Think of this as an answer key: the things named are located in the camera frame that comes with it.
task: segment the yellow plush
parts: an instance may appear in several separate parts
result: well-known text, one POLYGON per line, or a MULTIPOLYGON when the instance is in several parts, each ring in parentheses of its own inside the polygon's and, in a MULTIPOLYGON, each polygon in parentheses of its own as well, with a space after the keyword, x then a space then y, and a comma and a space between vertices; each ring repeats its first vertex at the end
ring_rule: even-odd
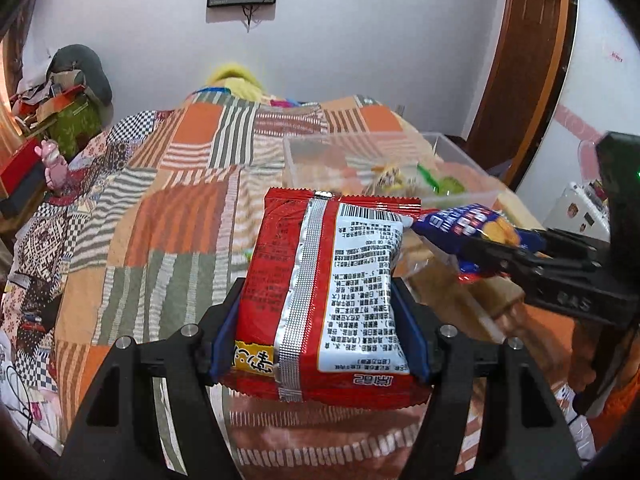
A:
POLYGON ((207 79, 208 86, 229 88, 235 97, 260 102, 264 93, 262 85, 249 69, 238 63, 227 63, 207 79))

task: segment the green bag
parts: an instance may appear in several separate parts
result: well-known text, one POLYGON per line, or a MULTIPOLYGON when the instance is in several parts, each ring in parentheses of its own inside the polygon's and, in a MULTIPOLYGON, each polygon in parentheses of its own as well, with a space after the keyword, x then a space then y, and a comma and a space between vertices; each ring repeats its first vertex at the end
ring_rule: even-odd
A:
POLYGON ((91 139, 102 129, 97 107, 84 94, 78 94, 76 100, 55 117, 56 122, 49 127, 49 136, 67 158, 78 154, 78 136, 84 134, 91 139))

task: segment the orange clothing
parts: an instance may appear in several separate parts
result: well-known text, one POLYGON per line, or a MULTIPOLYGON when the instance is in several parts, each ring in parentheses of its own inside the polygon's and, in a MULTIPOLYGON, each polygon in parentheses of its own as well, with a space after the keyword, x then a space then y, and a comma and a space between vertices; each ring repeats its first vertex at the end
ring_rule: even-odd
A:
POLYGON ((616 433, 638 392, 640 392, 640 370, 624 388, 610 394, 604 410, 599 416, 589 420, 597 450, 600 450, 616 433))

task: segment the blue snack package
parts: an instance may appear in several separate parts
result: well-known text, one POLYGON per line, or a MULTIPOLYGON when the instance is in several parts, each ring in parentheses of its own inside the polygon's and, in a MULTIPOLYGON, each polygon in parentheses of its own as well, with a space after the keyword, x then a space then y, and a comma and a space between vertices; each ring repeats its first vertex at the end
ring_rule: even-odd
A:
MULTIPOLYGON (((494 242, 521 247, 532 252, 544 248, 543 239, 536 233, 516 229, 500 213, 481 204, 451 209, 432 210, 421 215, 412 224, 414 232, 435 246, 443 259, 452 262, 457 256, 465 236, 482 236, 494 242)), ((473 275, 481 271, 472 262, 455 260, 460 273, 473 275)))

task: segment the transparent storage box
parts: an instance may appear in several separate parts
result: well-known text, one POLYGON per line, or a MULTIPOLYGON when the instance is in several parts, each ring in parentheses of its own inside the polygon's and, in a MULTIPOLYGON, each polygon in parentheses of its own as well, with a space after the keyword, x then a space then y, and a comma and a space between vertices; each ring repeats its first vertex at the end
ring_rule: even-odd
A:
MULTIPOLYGON (((285 137, 284 153, 286 187, 363 194, 383 169, 398 168, 402 176, 415 182, 411 195, 422 200, 423 208, 437 209, 472 203, 492 207, 504 188, 443 134, 285 137), (441 185, 439 193, 425 181, 418 164, 441 185)), ((402 193, 401 189, 385 194, 402 193)))

